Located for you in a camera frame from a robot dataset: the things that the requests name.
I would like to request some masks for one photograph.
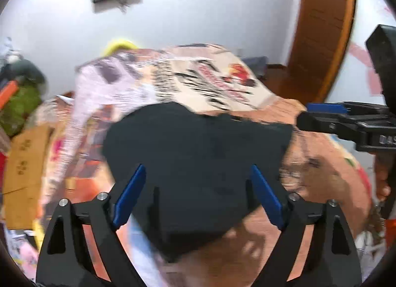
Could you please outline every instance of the wooden floor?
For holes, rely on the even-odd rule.
[[[297,99],[302,104],[313,101],[312,90],[300,80],[293,80],[287,68],[268,68],[260,81],[273,93],[283,98]]]

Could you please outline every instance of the cardboard box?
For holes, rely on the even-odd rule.
[[[12,140],[3,185],[8,229],[32,229],[50,133],[51,128],[45,124],[27,130]]]

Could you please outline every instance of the green object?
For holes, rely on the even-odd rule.
[[[12,137],[23,128],[27,117],[41,103],[40,92],[31,82],[19,86],[19,90],[5,104],[1,115],[0,125],[5,133]]]

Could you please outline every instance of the yellow round object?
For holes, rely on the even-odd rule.
[[[120,49],[138,49],[138,47],[126,39],[111,41],[103,52],[103,56],[110,56]]]

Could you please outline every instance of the yellow object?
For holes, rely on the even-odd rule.
[[[41,245],[44,240],[44,230],[38,219],[33,220],[34,240],[36,242],[37,250],[40,252]]]
[[[120,49],[138,49],[138,47],[126,39],[111,41],[103,52],[103,56],[110,56]]]

